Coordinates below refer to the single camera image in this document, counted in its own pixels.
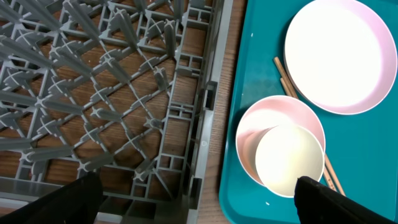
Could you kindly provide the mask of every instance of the plate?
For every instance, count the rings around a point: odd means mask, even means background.
[[[316,0],[289,25],[285,64],[296,89],[320,108],[358,114],[377,106],[397,73],[384,21],[355,0]]]

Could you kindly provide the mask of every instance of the wooden surface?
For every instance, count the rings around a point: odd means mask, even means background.
[[[221,211],[218,202],[218,190],[220,188],[225,134],[246,4],[247,0],[235,0],[233,3],[215,118],[211,131],[210,152],[207,160],[205,186],[202,192],[198,223],[229,223]]]
[[[229,24],[228,41],[226,44],[226,51],[223,60],[223,69],[222,69],[220,86],[219,86],[218,100],[215,106],[216,110],[215,118],[211,134],[210,151],[208,155],[206,177],[202,192],[202,200],[200,204],[198,223],[228,223],[225,216],[223,215],[223,212],[220,209],[218,201],[218,191],[220,187],[222,162],[224,156],[223,152],[224,152],[225,133],[227,128],[226,126],[227,126],[227,120],[229,116],[229,106],[231,101],[230,96],[232,94],[232,89],[233,89],[235,66],[236,66],[236,61],[238,59],[238,50],[241,38],[241,29],[243,26],[244,13],[246,10],[246,3],[247,0],[235,0],[233,3],[233,11],[231,16],[231,21]],[[193,33],[187,35],[193,38],[195,37],[202,38],[201,36],[204,35],[201,32],[195,33],[194,30],[192,30],[192,32]],[[197,45],[198,45],[197,41],[195,42],[194,40],[193,42],[184,43],[183,47],[187,52],[190,52],[191,54],[200,54],[203,49],[201,48],[198,49]],[[94,52],[95,56],[88,54],[86,55],[86,57],[85,55],[83,55],[82,58],[86,63],[94,66],[97,64],[99,57],[103,54],[103,50],[100,47],[97,47],[91,50],[90,52]],[[142,63],[141,60],[142,59],[140,57],[132,54],[131,56],[128,56],[128,58],[125,58],[121,62],[121,65],[126,70],[136,70],[137,66],[139,66]],[[164,62],[162,66],[164,66],[167,71],[170,71],[167,72],[168,74],[170,74],[171,71],[174,70],[175,65],[173,65],[171,62]],[[67,67],[62,67],[58,69],[58,72],[62,74],[62,78],[75,78],[78,75],[72,69]],[[98,76],[98,79],[99,82],[104,86],[114,85],[115,82],[117,82],[114,79],[114,77],[107,72],[103,72],[103,74],[100,74]],[[38,81],[36,80],[32,85],[33,88],[35,89],[38,88],[40,86],[40,82],[41,82],[40,79]],[[153,76],[150,74],[145,74],[139,78],[139,80],[136,82],[136,85],[134,85],[134,82],[132,84],[134,87],[138,89],[140,95],[145,95],[150,93],[151,91],[153,92],[153,90],[156,89],[156,85],[154,85],[154,83],[155,82],[153,80]],[[189,103],[192,100],[192,94],[187,94],[187,91],[191,90],[189,86],[195,86],[196,83],[193,82],[192,79],[190,78],[181,78],[177,80],[176,85],[177,87],[179,86],[180,88],[182,88],[182,90],[181,92],[176,93],[175,97],[178,98],[178,101],[186,101],[187,103]],[[88,84],[79,87],[77,90],[74,90],[72,94],[74,94],[76,101],[79,104],[82,104],[88,102],[90,96],[93,94],[93,90],[94,89],[92,87],[92,83],[88,82]],[[126,95],[128,96],[131,95],[131,92],[128,88],[122,88],[121,90],[118,91],[117,95],[115,94],[112,95],[111,101],[117,110],[124,111],[129,107],[129,105],[131,105],[133,101],[135,101],[135,99],[126,97]],[[155,117],[161,118],[162,116],[164,116],[165,110],[162,109],[164,108],[164,105],[161,104],[166,99],[167,99],[166,95],[160,95],[159,97],[157,96],[156,98],[154,98],[154,100],[152,100],[152,103],[150,103],[150,105],[148,106],[150,107],[150,109],[153,108],[154,111],[157,111]],[[97,104],[97,106],[106,107],[104,103]],[[90,113],[91,110],[88,110],[86,111],[85,114],[89,115]],[[130,127],[132,131],[137,131],[138,133],[142,131],[142,125],[144,120],[141,119],[143,113],[145,112],[138,110],[133,112],[131,115],[129,115],[124,119],[127,123],[134,124]],[[62,118],[65,116],[65,114],[54,111],[51,112],[51,115],[54,118]],[[32,119],[31,114],[26,116],[21,120],[22,125],[25,124],[25,126],[24,125],[23,126],[26,127],[30,123],[31,119]],[[96,121],[95,119],[92,118],[90,118],[90,121],[95,126],[104,125],[100,121],[98,120]],[[64,132],[66,131],[65,135],[69,141],[76,141],[76,138],[82,135],[80,130],[83,125],[81,118],[76,118],[76,119],[74,118],[69,123],[67,123],[67,125],[68,126],[64,128],[62,131]],[[124,142],[127,141],[127,139],[125,139],[124,137],[125,134],[123,129],[121,129],[121,127],[119,126],[109,128],[110,131],[101,135],[101,137],[104,138],[106,145],[111,149],[117,149],[118,147],[120,147],[119,144],[124,144]],[[184,146],[185,140],[181,141],[181,138],[177,136],[178,133],[173,133],[172,130],[180,129],[185,126],[186,124],[181,124],[181,123],[169,124],[170,128],[168,128],[168,130],[170,129],[171,133],[166,134],[166,136],[168,135],[170,136],[168,138],[170,139],[170,141],[166,143],[168,146],[165,146],[166,149],[170,149],[171,151],[173,151],[176,149],[180,149],[181,147]],[[0,136],[16,137],[16,133],[13,130],[3,130],[0,132]],[[142,144],[144,144],[149,148],[152,147],[156,148],[156,146],[159,144],[159,141],[160,141],[160,135],[152,134],[151,136],[148,136],[148,138],[146,138],[145,141],[142,142]],[[56,140],[51,136],[43,138],[41,139],[41,141],[39,141],[40,146],[55,146],[59,144],[60,144],[59,140]],[[116,158],[116,160],[122,163],[124,166],[136,167],[141,162],[141,159],[136,159],[137,155],[135,154],[134,151],[135,150],[131,150],[130,152],[121,154],[119,155],[119,157]],[[82,145],[81,149],[77,151],[78,155],[81,157],[90,157],[100,152],[101,148],[91,141],[88,141],[87,143]],[[1,153],[0,175],[12,177],[12,175],[15,174],[19,163],[18,161],[19,154],[15,152],[0,152],[0,153]],[[47,172],[45,179],[48,182],[67,184],[68,182],[71,182],[75,179],[76,168],[77,164],[75,162],[54,160],[50,164],[50,171]],[[114,189],[114,190],[127,191],[130,188],[131,183],[130,181],[124,181],[124,180],[126,179],[131,180],[130,176],[131,174],[129,173],[129,171],[115,173],[115,170],[111,168],[109,168],[109,170],[104,170],[104,172],[101,172],[101,178],[103,180],[104,187],[110,190]],[[0,214],[5,214],[8,212],[10,212],[10,210],[0,209]]]

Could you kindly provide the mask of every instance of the teal tray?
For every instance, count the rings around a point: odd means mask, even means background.
[[[248,1],[220,186],[221,208],[233,223],[299,223],[292,198],[274,195],[245,173],[236,154],[235,132],[243,113],[254,102],[284,94],[272,59],[283,58],[290,21],[308,2]],[[398,43],[398,1],[361,2],[381,16]],[[380,105],[353,116],[331,114],[302,99],[322,122],[326,153],[347,197],[390,220],[395,220],[397,213],[397,85]]]

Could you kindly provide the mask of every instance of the chopsticks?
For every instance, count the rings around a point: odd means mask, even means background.
[[[275,57],[274,62],[275,62],[275,65],[278,68],[278,71],[282,77],[282,78],[280,78],[280,82],[286,92],[286,95],[298,99],[299,96],[297,96],[296,91],[294,90],[293,84],[290,81],[289,77],[287,76],[286,71],[283,68],[279,58]],[[341,187],[340,181],[338,181],[335,170],[331,166],[329,158],[326,154],[325,154],[325,168],[323,171],[323,177],[325,178],[326,183],[328,184],[329,188],[331,188],[332,190],[337,192],[337,190],[336,190],[336,187],[337,187],[338,190],[340,191],[340,194],[345,196],[345,193],[344,193],[343,188]]]

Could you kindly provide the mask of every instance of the pink bowl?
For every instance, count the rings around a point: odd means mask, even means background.
[[[305,103],[289,96],[269,96],[253,104],[241,118],[236,131],[236,152],[246,173],[262,184],[253,169],[244,144],[251,134],[280,124],[297,124],[309,130],[318,139],[325,153],[325,133],[317,115]]]

